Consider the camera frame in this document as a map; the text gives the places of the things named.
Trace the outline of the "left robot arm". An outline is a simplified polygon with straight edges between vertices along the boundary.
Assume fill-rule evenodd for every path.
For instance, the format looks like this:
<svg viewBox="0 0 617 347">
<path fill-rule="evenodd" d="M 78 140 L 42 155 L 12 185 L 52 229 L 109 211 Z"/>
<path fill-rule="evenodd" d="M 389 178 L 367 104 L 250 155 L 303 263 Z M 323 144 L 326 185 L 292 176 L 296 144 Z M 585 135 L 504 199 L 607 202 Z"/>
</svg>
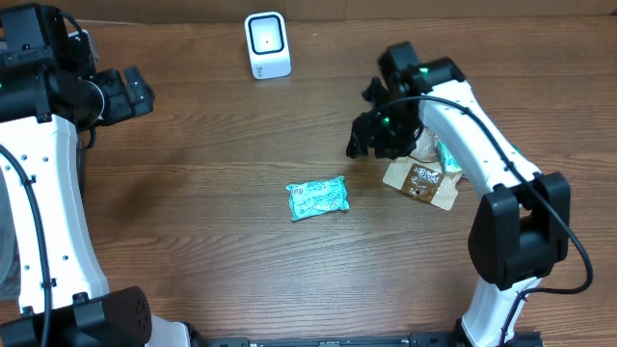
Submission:
<svg viewBox="0 0 617 347">
<path fill-rule="evenodd" d="M 2 325 L 3 344 L 199 345 L 141 288 L 110 290 L 82 202 L 81 133 L 150 113 L 152 88 L 135 67 L 98 70 L 89 33 L 58 8 L 4 9 L 1 28 L 1 176 L 21 265 L 21 315 Z"/>
</svg>

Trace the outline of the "teal tissue pack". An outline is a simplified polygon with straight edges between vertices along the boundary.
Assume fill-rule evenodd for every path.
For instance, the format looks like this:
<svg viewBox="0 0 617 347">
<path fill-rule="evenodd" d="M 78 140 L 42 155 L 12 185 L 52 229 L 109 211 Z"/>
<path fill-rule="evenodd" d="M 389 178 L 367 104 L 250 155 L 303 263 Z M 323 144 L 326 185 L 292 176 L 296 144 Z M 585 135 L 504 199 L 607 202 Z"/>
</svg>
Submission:
<svg viewBox="0 0 617 347">
<path fill-rule="evenodd" d="M 461 174 L 463 172 L 458 161 L 454 158 L 446 144 L 441 140 L 438 140 L 438 150 L 440 163 L 445 174 Z"/>
</svg>

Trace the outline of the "teal snack bar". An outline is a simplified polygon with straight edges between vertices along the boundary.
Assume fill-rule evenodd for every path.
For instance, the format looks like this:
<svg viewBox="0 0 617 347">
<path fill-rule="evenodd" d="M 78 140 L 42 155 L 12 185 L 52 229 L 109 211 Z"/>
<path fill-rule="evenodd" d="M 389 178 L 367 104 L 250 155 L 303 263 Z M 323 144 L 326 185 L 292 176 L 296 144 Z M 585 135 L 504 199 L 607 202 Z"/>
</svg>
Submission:
<svg viewBox="0 0 617 347">
<path fill-rule="evenodd" d="M 289 193 L 293 222 L 350 209 L 345 177 L 342 175 L 328 180 L 289 184 L 285 189 Z"/>
</svg>

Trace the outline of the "brown snack pouch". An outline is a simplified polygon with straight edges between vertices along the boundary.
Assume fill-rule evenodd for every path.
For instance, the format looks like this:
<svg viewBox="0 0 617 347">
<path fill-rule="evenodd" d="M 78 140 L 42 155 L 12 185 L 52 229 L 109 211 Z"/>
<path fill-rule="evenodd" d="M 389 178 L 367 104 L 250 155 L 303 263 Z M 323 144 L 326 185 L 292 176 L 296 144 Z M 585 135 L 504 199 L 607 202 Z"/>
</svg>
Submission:
<svg viewBox="0 0 617 347">
<path fill-rule="evenodd" d="M 438 140 L 431 129 L 425 128 L 416 149 L 406 157 L 393 160 L 382 181 L 415 200 L 449 211 L 458 197 L 456 185 L 464 174 L 443 172 Z"/>
</svg>

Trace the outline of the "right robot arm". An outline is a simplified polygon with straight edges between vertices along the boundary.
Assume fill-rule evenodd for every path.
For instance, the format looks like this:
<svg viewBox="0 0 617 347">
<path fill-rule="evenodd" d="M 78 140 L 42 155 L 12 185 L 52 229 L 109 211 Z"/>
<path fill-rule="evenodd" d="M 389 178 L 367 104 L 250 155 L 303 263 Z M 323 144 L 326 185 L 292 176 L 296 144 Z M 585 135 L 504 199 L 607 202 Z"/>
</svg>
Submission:
<svg viewBox="0 0 617 347">
<path fill-rule="evenodd" d="M 507 141 L 449 58 L 423 63 L 405 41 L 379 58 L 382 75 L 363 98 L 372 110 L 352 123 L 350 158 L 373 152 L 397 159 L 412 153 L 422 130 L 445 143 L 473 186 L 479 206 L 468 248 L 479 279 L 469 309 L 449 334 L 413 334 L 419 344 L 530 346 L 515 334 L 527 295 L 568 251 L 571 189 L 561 173 L 543 174 Z"/>
</svg>

